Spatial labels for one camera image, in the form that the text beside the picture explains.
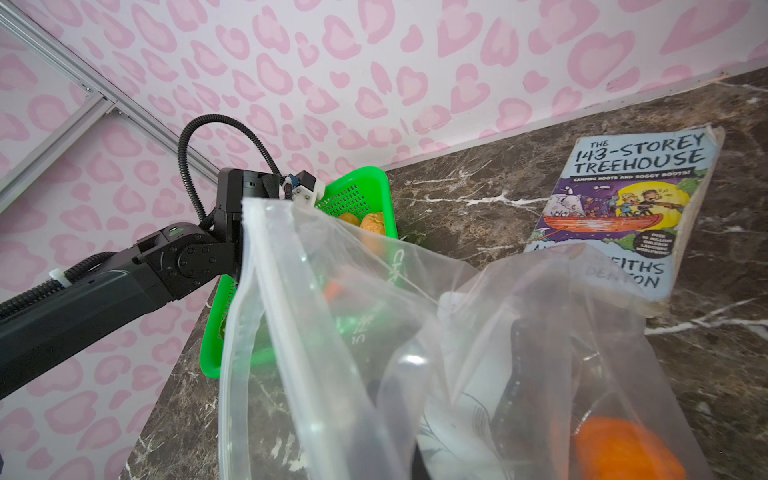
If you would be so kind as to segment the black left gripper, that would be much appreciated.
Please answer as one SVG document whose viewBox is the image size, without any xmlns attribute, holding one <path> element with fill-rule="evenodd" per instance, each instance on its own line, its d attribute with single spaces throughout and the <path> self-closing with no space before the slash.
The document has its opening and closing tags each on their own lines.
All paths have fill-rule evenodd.
<svg viewBox="0 0 768 480">
<path fill-rule="evenodd" d="M 232 245 L 232 268 L 227 272 L 239 280 L 243 257 L 242 202 L 248 198 L 278 199 L 282 178 L 274 173 L 224 168 L 218 173 L 213 236 Z"/>
</svg>

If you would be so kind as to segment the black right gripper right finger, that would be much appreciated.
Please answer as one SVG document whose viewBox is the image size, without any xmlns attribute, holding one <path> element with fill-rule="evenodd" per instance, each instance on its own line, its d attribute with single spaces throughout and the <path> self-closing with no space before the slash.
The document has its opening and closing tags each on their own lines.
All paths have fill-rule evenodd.
<svg viewBox="0 0 768 480">
<path fill-rule="evenodd" d="M 512 479 L 569 476 L 569 347 L 561 328 L 536 317 L 511 330 L 512 373 L 492 421 Z"/>
</svg>

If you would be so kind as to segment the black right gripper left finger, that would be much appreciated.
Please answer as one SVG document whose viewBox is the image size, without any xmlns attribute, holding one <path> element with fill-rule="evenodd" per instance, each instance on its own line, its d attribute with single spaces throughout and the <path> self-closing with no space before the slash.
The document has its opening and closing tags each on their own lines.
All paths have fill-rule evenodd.
<svg viewBox="0 0 768 480">
<path fill-rule="evenodd" d="M 369 398 L 384 420 L 386 438 L 409 479 L 431 479 L 417 436 L 428 397 L 427 376 L 397 373 L 370 381 Z"/>
</svg>

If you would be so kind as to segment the clear zip top bag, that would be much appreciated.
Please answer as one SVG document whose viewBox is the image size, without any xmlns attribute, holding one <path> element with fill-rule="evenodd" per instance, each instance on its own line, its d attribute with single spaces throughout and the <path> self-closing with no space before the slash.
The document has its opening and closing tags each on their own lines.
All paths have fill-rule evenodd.
<svg viewBox="0 0 768 480">
<path fill-rule="evenodd" d="M 409 479 L 369 398 L 372 380 L 427 376 L 417 436 L 431 479 L 512 479 L 492 436 L 512 373 L 511 330 L 542 318 L 569 347 L 569 476 L 583 479 L 573 437 L 592 417 L 641 425 L 684 467 L 712 471 L 645 336 L 638 296 L 602 288 L 588 246 L 561 246 L 476 269 L 282 200 L 243 204 L 243 266 L 226 324 L 219 459 L 225 479 L 267 471 L 257 446 L 263 378 L 279 376 L 288 436 L 312 479 Z M 329 280 L 345 287 L 332 302 Z"/>
</svg>

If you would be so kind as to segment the orange toy pumpkin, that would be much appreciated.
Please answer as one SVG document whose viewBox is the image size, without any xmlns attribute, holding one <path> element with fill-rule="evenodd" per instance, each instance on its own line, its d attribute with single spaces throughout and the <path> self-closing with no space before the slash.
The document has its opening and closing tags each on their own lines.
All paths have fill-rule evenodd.
<svg viewBox="0 0 768 480">
<path fill-rule="evenodd" d="M 677 457 L 650 430 L 592 417 L 573 437 L 583 479 L 686 479 Z"/>
</svg>

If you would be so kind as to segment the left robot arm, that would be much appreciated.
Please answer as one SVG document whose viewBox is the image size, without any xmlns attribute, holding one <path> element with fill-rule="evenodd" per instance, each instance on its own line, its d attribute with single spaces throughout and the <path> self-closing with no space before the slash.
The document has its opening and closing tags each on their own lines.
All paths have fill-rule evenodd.
<svg viewBox="0 0 768 480">
<path fill-rule="evenodd" d="M 242 263 L 242 201 L 276 199 L 274 173 L 225 168 L 217 205 L 120 252 L 94 254 L 1 304 L 1 395 L 19 390 L 124 325 L 183 299 Z"/>
</svg>

